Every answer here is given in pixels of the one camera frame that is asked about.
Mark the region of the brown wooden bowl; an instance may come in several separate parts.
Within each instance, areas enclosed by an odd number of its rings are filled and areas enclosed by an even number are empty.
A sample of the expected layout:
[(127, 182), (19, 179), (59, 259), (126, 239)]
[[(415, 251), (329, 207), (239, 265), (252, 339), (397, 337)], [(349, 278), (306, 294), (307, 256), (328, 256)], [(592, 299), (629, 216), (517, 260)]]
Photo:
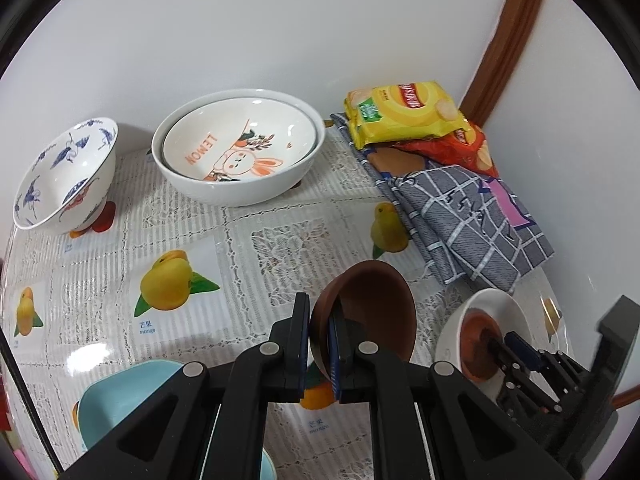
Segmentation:
[(498, 366), (487, 350), (490, 338), (502, 338), (497, 322), (483, 310), (467, 310), (460, 330), (460, 362), (463, 374), (472, 382), (486, 382), (497, 373)]
[(364, 327), (367, 337), (410, 360), (416, 343), (416, 305), (404, 277), (390, 264), (366, 260), (351, 266), (322, 290), (314, 304), (309, 339), (314, 362), (330, 374), (328, 331), (333, 306)]

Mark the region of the brown wooden door frame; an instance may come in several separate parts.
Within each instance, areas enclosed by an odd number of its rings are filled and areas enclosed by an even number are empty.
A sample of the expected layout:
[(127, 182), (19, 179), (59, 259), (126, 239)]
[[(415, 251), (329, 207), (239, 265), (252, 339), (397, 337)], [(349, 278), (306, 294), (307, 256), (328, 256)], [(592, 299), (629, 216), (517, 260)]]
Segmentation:
[(504, 0), (494, 36), (462, 99), (460, 110), (483, 127), (518, 67), (544, 0)]

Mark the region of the blue white porcelain bowl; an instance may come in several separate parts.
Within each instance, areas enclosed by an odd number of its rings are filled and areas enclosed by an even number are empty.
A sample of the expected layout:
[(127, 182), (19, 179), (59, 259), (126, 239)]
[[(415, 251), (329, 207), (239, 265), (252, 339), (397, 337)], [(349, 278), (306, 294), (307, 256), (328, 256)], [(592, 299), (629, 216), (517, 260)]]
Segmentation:
[(98, 117), (54, 139), (32, 163), (16, 191), (14, 226), (51, 235), (90, 228), (107, 202), (117, 136), (116, 122)]

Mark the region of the light blue square plate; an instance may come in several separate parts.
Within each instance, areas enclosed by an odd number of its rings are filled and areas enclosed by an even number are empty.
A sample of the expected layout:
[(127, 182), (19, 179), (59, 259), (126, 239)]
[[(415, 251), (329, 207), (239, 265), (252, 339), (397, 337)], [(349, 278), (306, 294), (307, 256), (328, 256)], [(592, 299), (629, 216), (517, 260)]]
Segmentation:
[(92, 385), (78, 426), (86, 452), (66, 479), (258, 479), (268, 405), (297, 399), (280, 356), (207, 367), (148, 361)]

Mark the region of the yellow chips bag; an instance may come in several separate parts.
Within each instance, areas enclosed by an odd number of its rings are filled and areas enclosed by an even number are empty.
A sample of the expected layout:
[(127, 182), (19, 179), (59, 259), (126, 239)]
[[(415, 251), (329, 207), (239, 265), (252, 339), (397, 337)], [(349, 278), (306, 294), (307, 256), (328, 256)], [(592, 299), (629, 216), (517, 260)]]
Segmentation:
[(452, 97), (436, 81), (352, 90), (344, 107), (357, 150), (370, 144), (441, 138), (471, 130)]

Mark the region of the red chips bag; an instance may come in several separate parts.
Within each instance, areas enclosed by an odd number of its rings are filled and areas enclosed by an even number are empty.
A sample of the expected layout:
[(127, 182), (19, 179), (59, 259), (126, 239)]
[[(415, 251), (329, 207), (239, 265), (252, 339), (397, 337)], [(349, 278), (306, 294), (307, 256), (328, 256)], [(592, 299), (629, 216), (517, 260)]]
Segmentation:
[(439, 138), (397, 142), (394, 148), (420, 154), (442, 165), (459, 165), (477, 174), (499, 177), (485, 133), (474, 122), (469, 122), (467, 129), (457, 129)]

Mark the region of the fruit print plastic tablecloth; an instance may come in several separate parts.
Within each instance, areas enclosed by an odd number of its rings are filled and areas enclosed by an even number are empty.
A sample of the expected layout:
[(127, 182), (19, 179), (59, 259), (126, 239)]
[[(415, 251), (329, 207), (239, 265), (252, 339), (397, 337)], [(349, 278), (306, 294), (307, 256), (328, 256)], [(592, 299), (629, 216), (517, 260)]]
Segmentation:
[[(317, 298), (372, 256), (382, 195), (330, 130), (292, 191), (257, 206), (206, 206), (172, 188), (148, 151), (122, 155), (111, 229), (78, 238), (13, 231), (4, 244), (2, 326), (49, 437), (42, 444), (15, 390), (13, 425), (38, 478), (84, 452), (73, 410), (94, 382), (139, 362), (217, 365), (264, 341), (298, 292)], [(212, 280), (169, 312), (136, 315), (139, 283), (165, 252), (184, 250)], [(56, 453), (56, 461), (48, 452)]]

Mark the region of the lemon rabbit print bowl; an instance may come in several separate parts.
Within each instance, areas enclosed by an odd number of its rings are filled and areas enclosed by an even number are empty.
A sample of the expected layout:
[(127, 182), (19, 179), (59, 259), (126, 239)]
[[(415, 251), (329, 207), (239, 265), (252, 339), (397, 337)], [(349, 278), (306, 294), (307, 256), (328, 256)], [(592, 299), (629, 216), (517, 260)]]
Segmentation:
[(304, 158), (316, 136), (311, 119), (291, 104), (224, 99), (192, 110), (170, 127), (162, 156), (168, 167), (190, 179), (255, 180)]

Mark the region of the large white ceramic bowl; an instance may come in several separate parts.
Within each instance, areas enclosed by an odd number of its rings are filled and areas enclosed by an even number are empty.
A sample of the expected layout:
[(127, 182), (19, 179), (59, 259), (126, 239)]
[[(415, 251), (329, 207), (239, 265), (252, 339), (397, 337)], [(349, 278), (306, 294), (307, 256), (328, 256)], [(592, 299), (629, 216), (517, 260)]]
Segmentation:
[(218, 91), (169, 114), (152, 137), (160, 173), (180, 193), (215, 206), (250, 206), (299, 184), (326, 140), (305, 101), (265, 89)]

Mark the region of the grey checkered folded cloth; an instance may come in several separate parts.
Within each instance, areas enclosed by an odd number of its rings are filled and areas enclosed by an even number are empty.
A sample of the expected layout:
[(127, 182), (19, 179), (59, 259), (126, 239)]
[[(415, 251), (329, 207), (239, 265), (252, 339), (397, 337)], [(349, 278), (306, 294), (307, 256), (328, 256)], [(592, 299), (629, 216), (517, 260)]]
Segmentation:
[(465, 276), (478, 287), (510, 294), (520, 278), (554, 254), (546, 234), (503, 180), (426, 159), (420, 169), (394, 176), (373, 165), (370, 158), (380, 154), (380, 148), (355, 148), (345, 115), (333, 114), (331, 119), (398, 212), (427, 269), (442, 283)]

